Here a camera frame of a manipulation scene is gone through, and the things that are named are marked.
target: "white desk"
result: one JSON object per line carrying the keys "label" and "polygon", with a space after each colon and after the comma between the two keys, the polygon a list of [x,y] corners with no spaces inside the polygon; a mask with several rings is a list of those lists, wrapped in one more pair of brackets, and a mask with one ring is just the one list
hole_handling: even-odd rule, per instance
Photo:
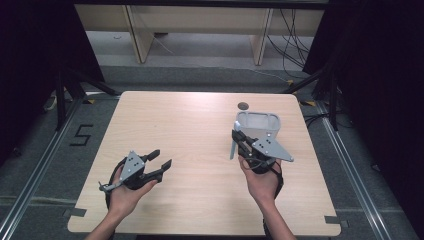
{"label": "white desk", "polygon": [[72,232],[90,232],[105,216],[112,170],[130,150],[161,150],[146,165],[156,170],[169,159],[163,182],[144,196],[117,232],[171,235],[263,235],[262,216],[248,193],[238,160],[229,160],[231,129],[239,109],[281,118],[277,140],[295,161],[283,162],[284,187],[276,204],[295,235],[335,236],[336,216],[297,100],[292,95],[246,93],[125,92],[116,107],[72,216]]}

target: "desk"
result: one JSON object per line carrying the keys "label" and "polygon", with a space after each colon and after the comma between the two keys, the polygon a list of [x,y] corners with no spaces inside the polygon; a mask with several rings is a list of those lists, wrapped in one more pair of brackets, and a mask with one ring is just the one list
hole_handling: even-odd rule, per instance
{"label": "desk", "polygon": [[142,198],[117,228],[121,233],[263,235],[262,216],[248,193],[237,160],[229,160],[231,129],[240,102],[249,111],[281,118],[277,140],[295,161],[283,162],[285,185],[277,207],[295,235],[336,236],[336,216],[299,105],[293,95],[196,92],[125,92],[116,107],[72,216],[72,232],[90,232],[105,216],[104,193],[112,170],[130,150],[160,149],[146,172],[173,159],[163,182]]}

